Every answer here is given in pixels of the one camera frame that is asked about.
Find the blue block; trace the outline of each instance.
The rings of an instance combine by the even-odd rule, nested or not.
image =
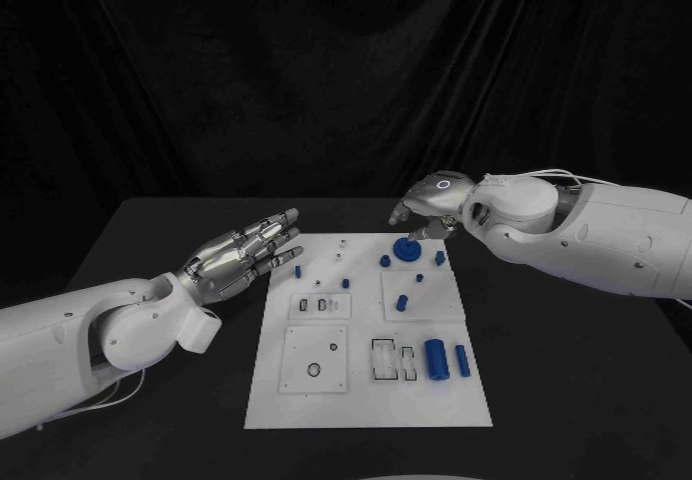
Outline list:
[[[406,237],[400,238],[394,242],[394,254],[404,262],[416,262],[422,258],[422,244],[416,240],[410,242]]]
[[[462,376],[463,377],[471,377],[472,376],[472,370],[469,368],[469,360],[466,358],[466,349],[463,345],[458,345],[455,347],[455,350],[458,351],[458,359],[459,359],[459,369],[462,370]]]
[[[445,342],[435,338],[426,342],[426,358],[429,360],[429,376],[432,380],[451,378],[448,355],[445,354]]]
[[[397,302],[397,310],[404,312],[407,310],[407,302],[409,297],[406,295],[400,295],[400,301]]]

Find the blue object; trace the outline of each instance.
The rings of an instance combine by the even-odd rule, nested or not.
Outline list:
[[[445,342],[435,338],[426,342],[426,358],[429,359],[429,376],[432,380],[448,380],[451,368],[445,354]]]
[[[416,262],[422,258],[422,244],[414,240],[409,241],[409,238],[400,238],[394,242],[394,254],[400,260],[406,262]]]
[[[403,312],[407,309],[407,302],[409,297],[406,295],[400,295],[400,301],[397,302],[397,310]]]
[[[462,376],[463,377],[471,377],[472,376],[472,370],[469,369],[469,360],[466,359],[465,346],[458,345],[455,347],[455,350],[458,351],[459,369],[462,370]]]

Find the table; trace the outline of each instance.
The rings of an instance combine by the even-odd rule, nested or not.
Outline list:
[[[306,233],[406,232],[396,199],[133,199],[70,290],[175,270],[226,231],[298,207]],[[244,430],[269,278],[213,309],[204,355],[177,348],[126,403],[0,441],[4,479],[352,480],[692,475],[692,356],[651,299],[622,297],[448,242],[492,428]],[[135,388],[136,378],[125,388]]]

